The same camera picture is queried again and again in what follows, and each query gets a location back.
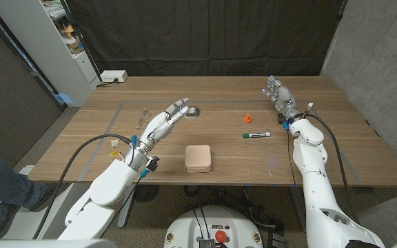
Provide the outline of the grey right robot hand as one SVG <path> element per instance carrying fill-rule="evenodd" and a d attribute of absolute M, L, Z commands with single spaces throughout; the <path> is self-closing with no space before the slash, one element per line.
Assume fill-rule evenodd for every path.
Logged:
<path fill-rule="evenodd" d="M 278 113 L 285 118 L 294 118 L 300 113 L 293 94 L 276 77 L 269 76 L 267 89 L 262 89 L 262 93 L 275 104 Z"/>

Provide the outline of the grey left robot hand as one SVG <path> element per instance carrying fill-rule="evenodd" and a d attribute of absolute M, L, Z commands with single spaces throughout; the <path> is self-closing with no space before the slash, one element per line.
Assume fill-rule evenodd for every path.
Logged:
<path fill-rule="evenodd" d="M 188 98 L 180 99 L 171 104 L 166 111 L 156 115 L 143 130 L 139 137 L 139 147 L 151 151 L 162 139 L 166 138 L 174 125 L 179 122 L 189 110 Z"/>

